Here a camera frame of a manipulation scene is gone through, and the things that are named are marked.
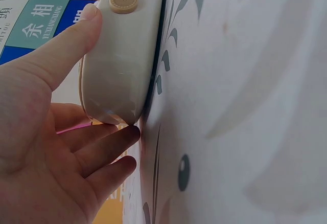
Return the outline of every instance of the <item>beige round button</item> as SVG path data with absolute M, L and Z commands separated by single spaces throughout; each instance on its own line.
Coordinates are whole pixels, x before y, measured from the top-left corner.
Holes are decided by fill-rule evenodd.
M 113 12 L 127 14 L 137 8 L 138 0 L 110 0 L 110 8 Z

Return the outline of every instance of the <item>fingernail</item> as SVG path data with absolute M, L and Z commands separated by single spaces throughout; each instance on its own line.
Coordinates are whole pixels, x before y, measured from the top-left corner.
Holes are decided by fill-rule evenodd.
M 87 4 L 80 16 L 80 20 L 92 20 L 97 14 L 97 7 L 92 3 Z

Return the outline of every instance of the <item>hand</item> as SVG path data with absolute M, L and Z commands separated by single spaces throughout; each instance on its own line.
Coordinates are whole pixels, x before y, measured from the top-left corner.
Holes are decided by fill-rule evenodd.
M 87 5 L 77 24 L 0 66 L 1 223 L 91 223 L 134 171 L 132 157 L 112 163 L 139 139 L 134 126 L 57 134 L 87 121 L 80 106 L 51 104 L 51 95 L 94 46 L 101 24 L 101 12 Z

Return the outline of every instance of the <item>white plastic casing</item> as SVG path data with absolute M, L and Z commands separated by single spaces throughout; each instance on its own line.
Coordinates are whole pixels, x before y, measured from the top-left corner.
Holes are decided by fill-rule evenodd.
M 162 0 L 138 0 L 129 14 L 114 13 L 109 1 L 97 2 L 102 31 L 81 60 L 80 98 L 90 118 L 132 125 L 141 115 L 150 84 Z

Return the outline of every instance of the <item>pink surface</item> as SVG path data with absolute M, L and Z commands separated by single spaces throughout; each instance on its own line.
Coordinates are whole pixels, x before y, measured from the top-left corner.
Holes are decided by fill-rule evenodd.
M 87 123 L 87 124 L 80 124 L 80 125 L 78 125 L 78 126 L 76 126 L 76 127 L 69 128 L 69 129 L 66 129 L 66 130 L 64 130 L 64 131 L 60 131 L 60 132 L 58 132 L 58 134 L 59 134 L 59 133 L 64 133 L 64 132 L 66 132 L 66 131 L 73 130 L 73 129 L 76 129 L 76 128 L 87 127 L 87 126 L 90 126 L 90 125 L 91 125 L 91 122 L 89 122 L 89 123 Z

